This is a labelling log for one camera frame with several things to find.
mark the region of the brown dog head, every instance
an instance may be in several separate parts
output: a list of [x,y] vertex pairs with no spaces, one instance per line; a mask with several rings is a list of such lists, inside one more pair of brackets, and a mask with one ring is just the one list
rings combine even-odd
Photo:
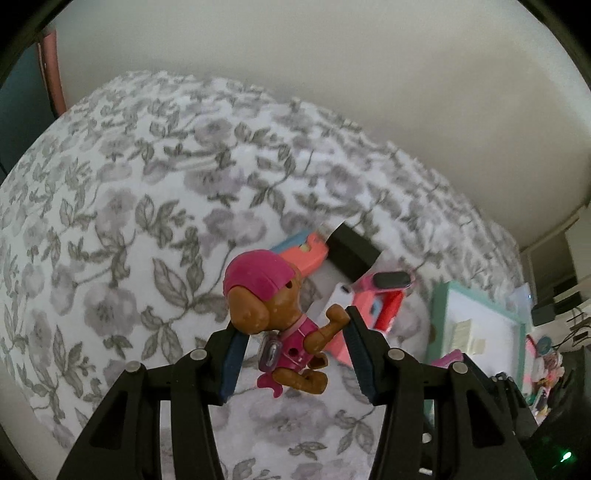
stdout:
[[238,255],[223,281],[230,321],[247,335],[287,330],[302,315],[301,283],[297,267],[269,250]]

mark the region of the toy tail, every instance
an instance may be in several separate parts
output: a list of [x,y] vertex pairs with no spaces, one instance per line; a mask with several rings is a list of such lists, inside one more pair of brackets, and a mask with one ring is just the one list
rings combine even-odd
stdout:
[[271,388],[273,390],[273,398],[279,398],[283,393],[283,386],[273,380],[271,372],[264,373],[257,378],[256,386],[258,388]]

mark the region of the pink helmet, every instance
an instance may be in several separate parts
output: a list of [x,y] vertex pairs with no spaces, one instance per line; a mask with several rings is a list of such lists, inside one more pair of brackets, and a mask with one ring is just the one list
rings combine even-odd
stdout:
[[244,287],[262,301],[273,298],[296,276],[291,265],[270,250],[252,250],[230,262],[223,279],[223,294]]

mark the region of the toy leg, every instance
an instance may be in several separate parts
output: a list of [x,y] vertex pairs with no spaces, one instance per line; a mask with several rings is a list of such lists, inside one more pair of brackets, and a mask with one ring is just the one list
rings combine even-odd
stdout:
[[277,368],[273,372],[273,380],[286,387],[302,392],[320,395],[329,382],[326,374],[306,369],[301,374],[288,368]]

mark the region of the bed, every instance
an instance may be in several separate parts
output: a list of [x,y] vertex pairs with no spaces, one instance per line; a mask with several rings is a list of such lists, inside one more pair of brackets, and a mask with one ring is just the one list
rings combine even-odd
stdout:
[[[508,308],[523,283],[506,230],[355,122],[234,80],[117,77],[49,127],[0,188],[0,356],[69,449],[126,362],[175,362],[224,327],[229,260],[325,221],[346,221],[414,272],[388,340],[418,359],[438,283]],[[324,288],[308,279],[302,307]],[[227,477],[367,478],[384,412],[353,372],[332,361],[325,394],[274,400],[253,388],[257,347],[234,397],[211,411]],[[174,478],[170,447],[163,470]]]

